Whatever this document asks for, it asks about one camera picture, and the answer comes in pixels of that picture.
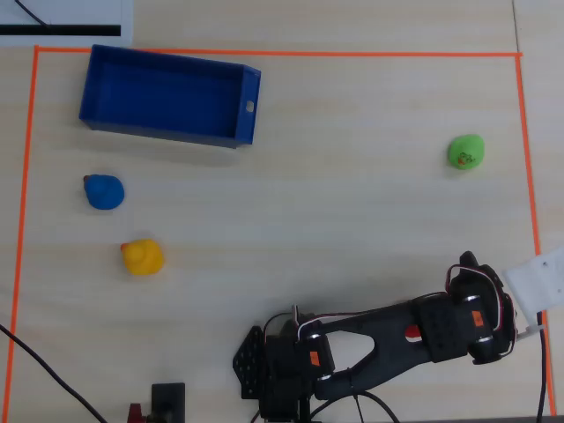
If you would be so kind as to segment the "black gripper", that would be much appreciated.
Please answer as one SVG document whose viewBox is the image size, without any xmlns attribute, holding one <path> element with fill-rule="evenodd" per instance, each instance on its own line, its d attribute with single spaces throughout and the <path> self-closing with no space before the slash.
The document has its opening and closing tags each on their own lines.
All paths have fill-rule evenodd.
<svg viewBox="0 0 564 423">
<path fill-rule="evenodd" d="M 464 337 L 475 365 L 489 364 L 512 353 L 516 342 L 516 311 L 503 283 L 487 264 L 466 251 L 448 269 L 448 294 L 465 317 Z"/>
</svg>

